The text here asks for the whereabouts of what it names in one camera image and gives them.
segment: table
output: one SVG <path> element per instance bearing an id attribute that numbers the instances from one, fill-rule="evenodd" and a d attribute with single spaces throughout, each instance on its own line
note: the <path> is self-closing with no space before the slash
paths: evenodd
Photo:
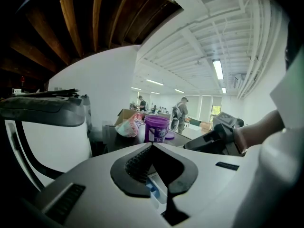
<path id="1" fill-rule="evenodd" d="M 165 139 L 164 143 L 178 147 L 185 145 L 191 140 L 190 138 L 187 138 L 179 133 L 174 133 L 175 138 L 170 140 Z M 103 126 L 103 143 L 104 145 L 106 145 L 104 153 L 109 153 L 143 143 L 143 141 L 137 136 L 134 138 L 123 137 L 117 133 L 117 131 L 115 130 L 115 126 L 106 125 Z"/>

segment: window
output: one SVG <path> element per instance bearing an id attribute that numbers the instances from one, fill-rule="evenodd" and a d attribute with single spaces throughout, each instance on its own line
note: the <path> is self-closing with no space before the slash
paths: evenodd
<path id="1" fill-rule="evenodd" d="M 212 106 L 211 116 L 210 116 L 210 122 L 211 122 L 211 123 L 213 122 L 213 118 L 214 118 L 215 116 L 217 116 L 218 114 L 220 114 L 220 109 L 221 109 L 220 106 L 216 106 L 216 105 L 213 105 L 213 106 Z"/>

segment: human arm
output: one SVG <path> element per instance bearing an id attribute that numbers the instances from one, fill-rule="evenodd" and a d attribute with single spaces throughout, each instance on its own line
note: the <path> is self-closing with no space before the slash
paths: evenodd
<path id="1" fill-rule="evenodd" d="M 261 144 L 268 136 L 284 128 L 282 118 L 277 110 L 268 113 L 259 122 L 233 130 L 235 143 L 241 152 L 253 145 Z"/>

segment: purple bucket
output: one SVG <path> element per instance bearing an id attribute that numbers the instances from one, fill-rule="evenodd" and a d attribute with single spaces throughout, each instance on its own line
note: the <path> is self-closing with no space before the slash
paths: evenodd
<path id="1" fill-rule="evenodd" d="M 144 136 L 145 143 L 165 141 L 165 136 L 169 130 L 169 119 L 163 116 L 148 115 L 144 119 L 146 131 Z"/>

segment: plastic bag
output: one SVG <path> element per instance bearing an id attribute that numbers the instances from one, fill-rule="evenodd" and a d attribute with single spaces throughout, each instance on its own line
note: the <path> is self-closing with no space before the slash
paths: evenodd
<path id="1" fill-rule="evenodd" d="M 139 132 L 140 126 L 145 124 L 142 117 L 143 114 L 135 113 L 128 120 L 118 124 L 115 129 L 121 136 L 127 138 L 135 137 Z"/>

